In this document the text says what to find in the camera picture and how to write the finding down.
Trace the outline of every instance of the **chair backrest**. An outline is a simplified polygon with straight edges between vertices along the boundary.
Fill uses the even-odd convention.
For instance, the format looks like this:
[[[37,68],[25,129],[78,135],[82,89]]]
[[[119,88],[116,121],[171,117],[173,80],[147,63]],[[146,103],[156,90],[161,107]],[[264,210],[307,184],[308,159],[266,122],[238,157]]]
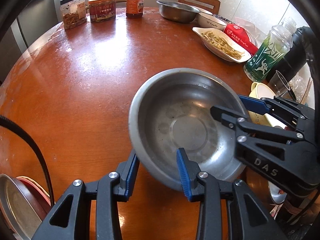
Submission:
[[[209,8],[207,6],[204,6],[204,5],[200,5],[200,4],[196,4],[196,3],[190,2],[190,1],[178,0],[178,2],[200,7],[202,9],[205,9],[205,10],[209,11],[209,12],[212,12],[213,14],[218,14],[219,13],[219,9],[220,9],[220,1],[219,0],[195,0],[195,1],[212,5],[213,9]]]

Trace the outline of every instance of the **shredded potato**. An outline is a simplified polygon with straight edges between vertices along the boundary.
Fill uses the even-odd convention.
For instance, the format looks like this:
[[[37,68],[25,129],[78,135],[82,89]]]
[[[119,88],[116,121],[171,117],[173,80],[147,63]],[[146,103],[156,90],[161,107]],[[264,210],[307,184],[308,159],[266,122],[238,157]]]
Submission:
[[[202,36],[210,44],[215,46],[217,49],[221,50],[223,53],[229,55],[230,57],[233,57],[235,59],[241,59],[242,55],[244,54],[233,49],[224,38],[214,35],[212,31],[207,31],[203,33]]]

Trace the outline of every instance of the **round table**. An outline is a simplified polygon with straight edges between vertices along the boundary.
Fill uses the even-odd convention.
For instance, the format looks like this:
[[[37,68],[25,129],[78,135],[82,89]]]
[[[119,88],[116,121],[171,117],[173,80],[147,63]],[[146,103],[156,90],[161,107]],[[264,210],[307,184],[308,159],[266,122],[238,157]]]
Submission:
[[[145,8],[140,19],[117,9],[116,20],[65,31],[60,23],[31,45],[0,87],[0,114],[36,141],[47,162],[57,200],[75,179],[90,182],[114,171],[131,151],[128,111],[151,76],[190,67],[209,72],[248,95],[243,65],[212,54],[192,31]],[[0,173],[25,175],[45,186],[35,154],[0,127]],[[199,203],[156,181],[140,165],[133,195],[119,203],[123,239],[193,240]],[[223,235],[227,237],[224,205]],[[92,213],[91,239],[95,239]]]

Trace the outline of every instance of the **green bottle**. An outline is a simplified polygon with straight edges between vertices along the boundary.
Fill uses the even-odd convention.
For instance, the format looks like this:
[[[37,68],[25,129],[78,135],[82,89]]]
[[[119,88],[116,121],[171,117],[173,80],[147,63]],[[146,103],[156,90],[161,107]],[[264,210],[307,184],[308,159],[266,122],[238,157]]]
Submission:
[[[254,82],[263,81],[270,69],[281,60],[292,47],[292,35],[296,23],[290,17],[280,25],[272,26],[268,36],[253,57],[244,65],[244,72]]]

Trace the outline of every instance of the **clear cup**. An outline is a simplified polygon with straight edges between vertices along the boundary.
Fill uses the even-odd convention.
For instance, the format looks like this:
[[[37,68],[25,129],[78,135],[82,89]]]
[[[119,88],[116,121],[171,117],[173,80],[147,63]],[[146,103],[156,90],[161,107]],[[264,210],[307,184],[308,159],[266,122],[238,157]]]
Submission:
[[[284,92],[290,90],[289,84],[284,76],[276,70],[276,73],[270,79],[268,87],[276,94],[276,96],[282,95]]]

